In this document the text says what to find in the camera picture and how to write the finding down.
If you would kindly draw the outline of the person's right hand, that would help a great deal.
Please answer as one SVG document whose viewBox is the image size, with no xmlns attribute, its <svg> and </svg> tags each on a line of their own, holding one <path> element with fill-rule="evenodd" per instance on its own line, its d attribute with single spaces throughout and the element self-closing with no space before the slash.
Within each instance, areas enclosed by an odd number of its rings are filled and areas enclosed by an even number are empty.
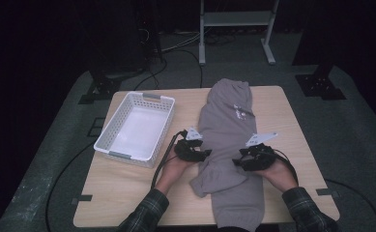
<svg viewBox="0 0 376 232">
<path fill-rule="evenodd" d="M 275 162 L 265 170 L 255 171 L 255 174 L 267 179 L 275 188 L 281 192 L 296 188 L 299 184 L 294 178 L 291 170 L 286 164 L 276 159 Z"/>
</svg>

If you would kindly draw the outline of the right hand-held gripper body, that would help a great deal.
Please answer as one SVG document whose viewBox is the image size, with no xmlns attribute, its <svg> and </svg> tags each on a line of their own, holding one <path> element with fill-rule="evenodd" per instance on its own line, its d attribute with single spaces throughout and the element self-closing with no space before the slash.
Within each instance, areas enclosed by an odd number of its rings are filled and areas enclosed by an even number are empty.
<svg viewBox="0 0 376 232">
<path fill-rule="evenodd" d="M 243 165 L 252 166 L 253 171 L 269 168 L 275 162 L 275 152 L 265 142 L 275 137 L 276 132 L 254 133 L 240 150 Z"/>
</svg>

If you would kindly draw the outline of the grey tape strip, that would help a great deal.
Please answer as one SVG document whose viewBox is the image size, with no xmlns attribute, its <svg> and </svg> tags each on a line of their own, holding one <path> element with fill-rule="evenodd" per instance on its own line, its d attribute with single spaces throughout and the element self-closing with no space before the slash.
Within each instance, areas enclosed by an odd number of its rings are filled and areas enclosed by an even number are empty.
<svg viewBox="0 0 376 232">
<path fill-rule="evenodd" d="M 332 190 L 330 188 L 318 188 L 316 192 L 319 196 L 330 195 L 332 198 L 338 198 L 340 196 L 338 191 Z"/>
<path fill-rule="evenodd" d="M 92 194 L 85 194 L 85 195 L 79 195 L 77 197 L 74 197 L 71 201 L 72 205 L 77 205 L 79 202 L 82 201 L 92 201 L 93 195 Z"/>
</svg>

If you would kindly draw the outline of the person's left hand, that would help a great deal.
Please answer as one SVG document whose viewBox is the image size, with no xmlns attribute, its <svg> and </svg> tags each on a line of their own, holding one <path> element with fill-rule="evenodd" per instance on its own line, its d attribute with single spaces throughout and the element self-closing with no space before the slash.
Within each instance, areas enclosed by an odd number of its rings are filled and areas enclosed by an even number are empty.
<svg viewBox="0 0 376 232">
<path fill-rule="evenodd" d="M 171 148 L 161 170 L 159 180 L 155 184 L 155 189 L 166 195 L 192 165 L 193 162 L 180 159 L 175 153 L 174 148 Z"/>
</svg>

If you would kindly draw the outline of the grey pants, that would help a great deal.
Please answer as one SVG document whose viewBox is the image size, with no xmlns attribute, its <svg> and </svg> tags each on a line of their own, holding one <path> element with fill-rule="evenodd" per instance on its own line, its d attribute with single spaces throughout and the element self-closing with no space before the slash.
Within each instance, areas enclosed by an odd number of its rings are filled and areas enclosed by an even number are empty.
<svg viewBox="0 0 376 232">
<path fill-rule="evenodd" d="M 198 130 L 203 135 L 201 148 L 211 154 L 199 163 L 198 175 L 190 182 L 193 192 L 211 196 L 218 228 L 254 232 L 265 213 L 263 181 L 233 162 L 256 133 L 248 84 L 218 81 L 201 109 Z"/>
</svg>

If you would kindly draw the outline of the white metal stand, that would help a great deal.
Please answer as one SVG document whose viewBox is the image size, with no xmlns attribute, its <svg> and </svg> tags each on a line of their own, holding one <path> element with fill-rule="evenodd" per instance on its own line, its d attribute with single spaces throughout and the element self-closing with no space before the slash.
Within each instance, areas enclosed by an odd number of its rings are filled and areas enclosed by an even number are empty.
<svg viewBox="0 0 376 232">
<path fill-rule="evenodd" d="M 205 29 L 210 27 L 235 27 L 235 26 L 266 26 L 267 32 L 261 39 L 269 65 L 275 64 L 275 58 L 270 48 L 270 39 L 273 32 L 279 0 L 274 0 L 272 8 L 268 11 L 259 12 L 222 12 L 206 13 L 204 10 L 205 0 L 200 2 L 199 19 L 199 58 L 200 65 L 206 64 Z"/>
</svg>

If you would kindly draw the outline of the white plastic basket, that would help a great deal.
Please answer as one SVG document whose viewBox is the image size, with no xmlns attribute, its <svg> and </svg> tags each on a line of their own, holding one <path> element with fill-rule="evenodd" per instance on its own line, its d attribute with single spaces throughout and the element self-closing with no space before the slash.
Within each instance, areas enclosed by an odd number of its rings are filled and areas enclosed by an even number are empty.
<svg viewBox="0 0 376 232">
<path fill-rule="evenodd" d="M 153 168 L 174 116 L 174 104 L 166 96 L 127 93 L 94 149 L 109 159 Z"/>
</svg>

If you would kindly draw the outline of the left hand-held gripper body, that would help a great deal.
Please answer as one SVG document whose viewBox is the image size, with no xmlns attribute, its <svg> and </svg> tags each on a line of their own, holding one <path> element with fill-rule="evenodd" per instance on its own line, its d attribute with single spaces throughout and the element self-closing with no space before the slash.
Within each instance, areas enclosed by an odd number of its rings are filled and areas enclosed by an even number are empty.
<svg viewBox="0 0 376 232">
<path fill-rule="evenodd" d="M 201 151 L 196 151 L 203 143 L 203 136 L 193 127 L 182 132 L 182 139 L 180 139 L 174 151 L 177 157 L 181 160 L 194 160 L 195 157 L 204 157 L 200 154 Z"/>
</svg>

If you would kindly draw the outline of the black stand base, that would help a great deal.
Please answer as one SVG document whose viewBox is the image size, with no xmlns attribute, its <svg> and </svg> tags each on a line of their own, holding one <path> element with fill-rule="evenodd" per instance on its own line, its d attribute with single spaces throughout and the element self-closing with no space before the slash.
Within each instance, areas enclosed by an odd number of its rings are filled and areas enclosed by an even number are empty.
<svg viewBox="0 0 376 232">
<path fill-rule="evenodd" d="M 104 72 L 90 70 L 92 82 L 87 92 L 81 96 L 79 104 L 91 104 L 95 101 L 111 100 L 119 91 L 122 81 L 117 77 L 108 77 Z"/>
<path fill-rule="evenodd" d="M 296 75 L 306 97 L 320 97 L 324 101 L 345 100 L 342 91 L 329 78 L 332 68 L 333 64 L 320 64 L 314 73 Z"/>
</svg>

